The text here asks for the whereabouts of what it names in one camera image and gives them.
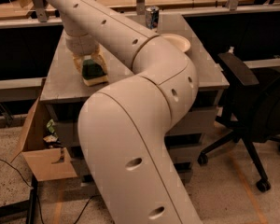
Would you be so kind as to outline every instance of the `black chair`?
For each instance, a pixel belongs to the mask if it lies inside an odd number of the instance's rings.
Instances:
[[[198,163],[207,164],[208,152],[231,140],[237,143],[242,139],[261,176],[257,187],[262,192],[267,191],[271,185],[253,142],[280,142],[277,136],[280,134],[280,74],[272,69],[252,72],[231,53],[222,53],[218,57],[230,86],[222,103],[222,115],[216,121],[231,129],[231,132],[202,150]]]

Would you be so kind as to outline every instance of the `white bowl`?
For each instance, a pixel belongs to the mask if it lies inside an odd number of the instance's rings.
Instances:
[[[190,42],[184,36],[176,34],[162,34],[161,36],[183,52],[190,49]]]

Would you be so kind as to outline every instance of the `soda can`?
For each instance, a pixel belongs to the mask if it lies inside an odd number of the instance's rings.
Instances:
[[[147,7],[146,8],[146,22],[149,29],[158,27],[159,22],[159,7]]]

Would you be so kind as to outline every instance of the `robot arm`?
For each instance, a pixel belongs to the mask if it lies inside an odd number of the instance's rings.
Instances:
[[[78,118],[86,163],[112,218],[120,224],[202,223],[164,144],[196,97],[189,57],[94,0],[47,1],[62,13],[66,32],[87,37],[86,47],[94,39],[135,73],[92,95]]]

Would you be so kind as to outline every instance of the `floor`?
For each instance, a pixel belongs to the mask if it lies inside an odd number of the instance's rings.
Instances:
[[[8,161],[17,145],[21,127],[0,129],[0,159]],[[277,144],[256,144],[272,189],[261,193],[255,187],[259,175],[243,143],[229,143],[210,154],[207,165],[197,164],[200,149],[215,141],[227,130],[215,124],[214,131],[192,148],[193,175],[186,185],[189,196],[204,224],[280,224],[280,154]],[[20,155],[11,163],[29,183],[31,171]],[[0,161],[0,206],[26,200],[30,188],[20,175]],[[78,178],[39,183],[41,204],[35,210],[35,223],[113,223],[100,196],[89,200],[90,190],[80,186]],[[25,223],[26,213],[0,218],[0,223]]]

